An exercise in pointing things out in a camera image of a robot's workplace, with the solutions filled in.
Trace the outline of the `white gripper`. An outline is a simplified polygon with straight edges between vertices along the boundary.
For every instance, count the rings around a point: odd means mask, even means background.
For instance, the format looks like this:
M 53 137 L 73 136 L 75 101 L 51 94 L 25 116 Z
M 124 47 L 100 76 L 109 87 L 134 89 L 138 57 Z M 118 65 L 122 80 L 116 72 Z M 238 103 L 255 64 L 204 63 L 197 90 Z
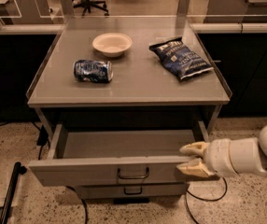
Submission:
M 179 151 L 184 156 L 199 156 L 188 162 L 180 163 L 176 168 L 184 175 L 198 177 L 231 177 L 237 175 L 230 156 L 230 139 L 217 139 L 209 144 L 201 141 L 183 146 Z

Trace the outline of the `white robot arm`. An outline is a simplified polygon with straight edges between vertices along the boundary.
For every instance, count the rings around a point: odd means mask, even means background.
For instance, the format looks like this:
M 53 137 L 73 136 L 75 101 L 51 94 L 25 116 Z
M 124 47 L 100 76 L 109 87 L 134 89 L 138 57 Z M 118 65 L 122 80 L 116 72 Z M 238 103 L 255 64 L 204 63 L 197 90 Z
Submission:
M 195 142 L 179 151 L 184 156 L 192 156 L 190 161 L 176 166 L 184 175 L 208 178 L 253 174 L 267 177 L 267 126 L 258 137 Z

